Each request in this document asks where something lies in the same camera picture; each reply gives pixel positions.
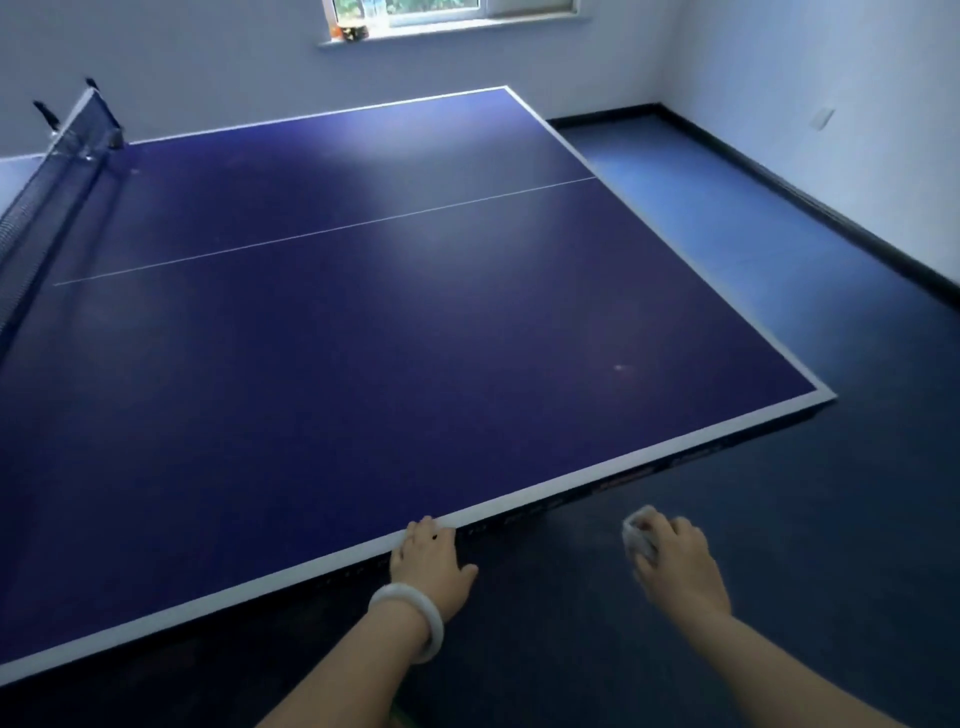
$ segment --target window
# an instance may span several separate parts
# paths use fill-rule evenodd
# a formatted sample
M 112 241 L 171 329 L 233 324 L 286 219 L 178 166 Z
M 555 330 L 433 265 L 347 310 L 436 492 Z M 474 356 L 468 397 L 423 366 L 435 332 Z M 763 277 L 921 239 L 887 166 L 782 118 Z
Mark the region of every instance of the window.
M 332 25 L 372 30 L 428 23 L 575 12 L 576 0 L 324 0 Z

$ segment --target black baseboard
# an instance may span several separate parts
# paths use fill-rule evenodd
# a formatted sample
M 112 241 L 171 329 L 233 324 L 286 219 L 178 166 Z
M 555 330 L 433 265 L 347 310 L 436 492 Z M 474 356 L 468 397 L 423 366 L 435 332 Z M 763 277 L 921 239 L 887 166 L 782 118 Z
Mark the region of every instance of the black baseboard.
M 641 104 L 625 109 L 610 109 L 585 113 L 578 116 L 565 116 L 554 119 L 550 124 L 555 129 L 569 129 L 584 124 L 595 124 L 605 121 L 621 121 L 640 116 L 655 114 L 677 130 L 703 144 L 726 161 L 735 164 L 755 180 L 758 180 L 769 189 L 789 201 L 794 206 L 824 223 L 832 230 L 843 235 L 847 240 L 866 251 L 882 263 L 897 271 L 904 278 L 912 280 L 943 303 L 960 310 L 960 284 L 957 284 L 927 267 L 919 260 L 910 257 L 900 249 L 894 247 L 883 238 L 873 234 L 866 228 L 858 225 L 846 215 L 832 207 L 824 205 L 816 198 L 811 197 L 798 187 L 795 187 L 783 177 L 774 174 L 762 164 L 753 161 L 742 152 L 734 149 L 730 144 L 717 138 L 706 129 L 697 126 L 692 121 L 683 118 L 663 104 Z
M 576 116 L 562 116 L 559 119 L 549 119 L 548 121 L 554 129 L 569 129 L 570 127 L 596 124 L 601 121 L 636 119 L 638 116 L 649 116 L 657 113 L 658 109 L 661 108 L 662 104 L 640 104 L 635 107 L 624 107 L 623 109 L 607 109 L 606 111 L 581 113 Z

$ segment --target table top surface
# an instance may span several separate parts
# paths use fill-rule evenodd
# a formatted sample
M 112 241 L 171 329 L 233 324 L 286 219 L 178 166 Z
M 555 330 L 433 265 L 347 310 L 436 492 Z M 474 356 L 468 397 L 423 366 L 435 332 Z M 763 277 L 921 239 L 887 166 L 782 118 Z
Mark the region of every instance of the table top surface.
M 129 145 L 0 361 L 0 684 L 831 397 L 509 89 Z

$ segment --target person's left hand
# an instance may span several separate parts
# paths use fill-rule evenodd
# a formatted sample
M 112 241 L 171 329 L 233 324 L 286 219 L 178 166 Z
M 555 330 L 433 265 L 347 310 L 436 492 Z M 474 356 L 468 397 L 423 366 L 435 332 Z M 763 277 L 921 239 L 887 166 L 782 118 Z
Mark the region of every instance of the person's left hand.
M 429 597 L 444 622 L 450 621 L 467 603 L 470 587 L 480 571 L 475 564 L 462 569 L 457 566 L 453 536 L 452 528 L 438 530 L 429 516 L 419 523 L 410 521 L 403 543 L 390 557 L 391 580 L 408 584 Z

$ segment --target white wall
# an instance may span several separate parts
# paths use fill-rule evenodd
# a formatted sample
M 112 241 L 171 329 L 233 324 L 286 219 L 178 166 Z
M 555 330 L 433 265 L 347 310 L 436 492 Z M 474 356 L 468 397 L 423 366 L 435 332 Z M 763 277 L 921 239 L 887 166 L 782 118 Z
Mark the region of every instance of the white wall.
M 85 75 L 131 138 L 493 85 L 546 117 L 657 101 L 681 0 L 584 0 L 587 21 L 319 49 L 321 0 L 2 0 L 0 157 L 46 144 Z
M 664 69 L 668 107 L 960 281 L 960 0 L 691 0 Z

